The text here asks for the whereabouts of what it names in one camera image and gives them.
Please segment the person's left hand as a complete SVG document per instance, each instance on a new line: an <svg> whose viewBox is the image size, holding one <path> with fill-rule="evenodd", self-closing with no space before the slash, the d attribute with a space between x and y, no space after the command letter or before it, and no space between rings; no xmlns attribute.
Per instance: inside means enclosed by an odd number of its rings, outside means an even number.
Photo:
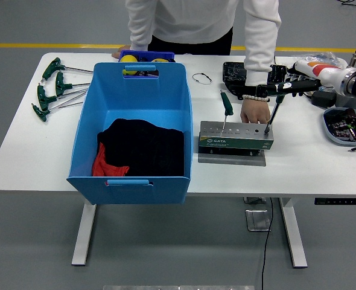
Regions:
<svg viewBox="0 0 356 290"><path fill-rule="evenodd" d="M267 124L270 120L270 111L267 102L244 99L240 113L243 123Z"/></svg>

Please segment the person's right hand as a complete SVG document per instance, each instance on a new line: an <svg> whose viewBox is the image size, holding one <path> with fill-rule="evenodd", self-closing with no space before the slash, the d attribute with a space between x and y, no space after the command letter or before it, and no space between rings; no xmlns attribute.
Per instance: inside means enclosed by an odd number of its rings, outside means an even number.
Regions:
<svg viewBox="0 0 356 290"><path fill-rule="evenodd" d="M121 51L129 50L130 48L131 48L130 45L121 46L121 47L118 48L118 50L116 52L112 53L112 57L115 58L115 59L119 59L120 55L121 55Z"/></svg>

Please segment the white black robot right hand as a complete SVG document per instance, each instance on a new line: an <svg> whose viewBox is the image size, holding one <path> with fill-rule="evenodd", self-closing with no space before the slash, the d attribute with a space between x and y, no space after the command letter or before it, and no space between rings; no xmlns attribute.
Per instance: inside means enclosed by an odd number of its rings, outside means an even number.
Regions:
<svg viewBox="0 0 356 290"><path fill-rule="evenodd" d="M347 68L331 65L324 62L297 60L291 68L293 73L306 75L311 80L294 80L290 82L258 85L254 89L255 96L279 95L316 91L321 86L334 88L337 92L343 89L348 82Z"/></svg>

